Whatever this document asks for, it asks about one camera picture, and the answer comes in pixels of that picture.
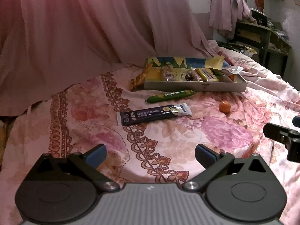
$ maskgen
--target bed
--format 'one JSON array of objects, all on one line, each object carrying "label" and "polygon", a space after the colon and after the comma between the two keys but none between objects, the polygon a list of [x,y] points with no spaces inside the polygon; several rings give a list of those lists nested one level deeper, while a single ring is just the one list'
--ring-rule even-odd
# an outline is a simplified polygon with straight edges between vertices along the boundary
[{"label": "bed", "polygon": [[[300,111],[300,94],[249,57],[219,48],[214,41],[210,46],[228,61],[244,67],[241,74],[248,87],[244,93],[197,92],[176,101],[186,102],[192,116],[119,127],[117,112],[148,108],[144,99],[159,93],[128,90],[129,79],[141,72],[135,66],[73,85],[29,107],[16,119],[4,154],[0,224],[17,225],[21,221],[14,194],[41,153],[66,157],[99,143],[104,143],[108,152],[97,170],[120,185],[186,182],[204,170],[195,160],[197,144],[236,157],[260,153],[287,192],[288,203],[281,221],[299,224],[300,165],[286,160],[283,145],[264,137],[263,126],[272,122],[297,129],[292,118]],[[223,100],[230,102],[230,114],[218,110]]]}]

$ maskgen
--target gray gripper base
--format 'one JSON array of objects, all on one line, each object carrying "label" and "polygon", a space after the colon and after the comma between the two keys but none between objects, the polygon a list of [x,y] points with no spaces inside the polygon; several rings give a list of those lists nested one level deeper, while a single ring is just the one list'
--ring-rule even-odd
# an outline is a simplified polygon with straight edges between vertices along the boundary
[{"label": "gray gripper base", "polygon": [[[25,221],[22,225],[33,225]],[[177,184],[126,184],[106,193],[85,217],[69,225],[237,225],[212,212],[197,193]],[[264,225],[281,225],[274,220]]]}]

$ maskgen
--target wooden desk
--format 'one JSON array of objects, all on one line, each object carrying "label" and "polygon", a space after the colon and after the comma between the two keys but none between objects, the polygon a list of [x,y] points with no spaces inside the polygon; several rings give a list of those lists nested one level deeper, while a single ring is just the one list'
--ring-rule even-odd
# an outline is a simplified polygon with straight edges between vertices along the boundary
[{"label": "wooden desk", "polygon": [[[283,77],[291,46],[275,31],[261,25],[238,21],[232,41],[258,48],[259,63],[266,68],[268,68],[271,53],[282,55],[283,62],[280,75]],[[269,47],[269,43],[274,44],[277,49]]]}]

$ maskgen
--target snack box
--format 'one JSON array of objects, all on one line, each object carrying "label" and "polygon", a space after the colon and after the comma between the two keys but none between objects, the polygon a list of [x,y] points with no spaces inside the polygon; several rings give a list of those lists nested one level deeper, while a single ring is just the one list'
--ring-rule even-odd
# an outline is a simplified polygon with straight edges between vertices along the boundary
[{"label": "snack box", "polygon": [[[211,65],[226,67],[228,64],[222,58],[203,59],[203,58],[172,58],[157,57],[147,58],[145,66],[152,63],[152,67],[144,80],[144,90],[157,90],[163,92],[177,92],[183,90],[194,90],[197,92],[244,92],[247,82],[239,74],[235,75],[235,82],[201,82],[201,81],[161,81],[160,67],[172,65],[175,78],[189,70],[189,68],[208,68]],[[231,75],[225,69],[221,70],[226,75]]]}]

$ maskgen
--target yellow wrapper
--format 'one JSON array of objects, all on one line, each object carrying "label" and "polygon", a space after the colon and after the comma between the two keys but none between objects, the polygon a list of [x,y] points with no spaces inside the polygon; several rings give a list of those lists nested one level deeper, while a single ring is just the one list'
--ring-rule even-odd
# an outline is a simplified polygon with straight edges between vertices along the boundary
[{"label": "yellow wrapper", "polygon": [[206,82],[218,82],[218,78],[212,73],[209,68],[196,68],[195,71]]},{"label": "yellow wrapper", "polygon": [[224,56],[217,56],[211,59],[206,59],[205,68],[221,69],[223,67]]},{"label": "yellow wrapper", "polygon": [[152,63],[149,63],[147,67],[144,68],[143,71],[138,76],[136,76],[135,79],[132,79],[130,81],[130,85],[129,85],[130,91],[134,91],[135,89],[143,85],[144,79],[147,76],[151,67],[152,67]]}]

